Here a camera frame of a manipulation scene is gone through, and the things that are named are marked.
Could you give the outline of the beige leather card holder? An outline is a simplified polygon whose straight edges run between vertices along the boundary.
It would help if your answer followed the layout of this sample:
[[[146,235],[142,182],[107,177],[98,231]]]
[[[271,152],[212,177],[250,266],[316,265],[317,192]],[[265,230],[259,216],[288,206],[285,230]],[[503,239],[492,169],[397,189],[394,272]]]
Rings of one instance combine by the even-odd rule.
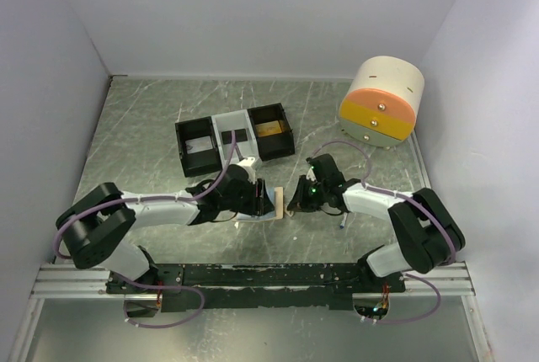
[[[282,187],[267,188],[266,194],[269,203],[273,206],[273,210],[264,210],[261,216],[248,216],[239,213],[234,218],[234,221],[258,223],[283,219],[285,216],[284,189]]]

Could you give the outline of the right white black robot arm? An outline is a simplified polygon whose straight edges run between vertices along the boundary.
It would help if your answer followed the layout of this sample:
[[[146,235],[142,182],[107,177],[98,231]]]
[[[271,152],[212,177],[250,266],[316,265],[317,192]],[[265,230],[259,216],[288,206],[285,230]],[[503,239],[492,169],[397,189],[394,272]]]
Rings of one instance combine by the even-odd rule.
[[[378,291],[390,274],[415,271],[427,274],[442,264],[452,264],[466,239],[433,189],[402,193],[347,180],[334,158],[323,154],[307,159],[303,174],[287,206],[293,213],[321,211],[325,205],[337,214],[366,214],[390,221],[397,241],[364,255],[365,267],[357,273],[359,287]]]

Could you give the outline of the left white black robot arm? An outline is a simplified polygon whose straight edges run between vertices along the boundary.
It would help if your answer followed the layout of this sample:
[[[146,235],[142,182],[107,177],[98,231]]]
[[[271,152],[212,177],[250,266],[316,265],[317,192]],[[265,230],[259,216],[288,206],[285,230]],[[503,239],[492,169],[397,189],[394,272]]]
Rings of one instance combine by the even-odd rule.
[[[226,211],[251,218],[270,215],[274,189],[237,164],[178,193],[134,194],[103,183],[57,219],[53,249],[78,269],[101,266],[146,294],[156,286],[158,268],[145,248],[127,240],[128,232],[214,223]]]

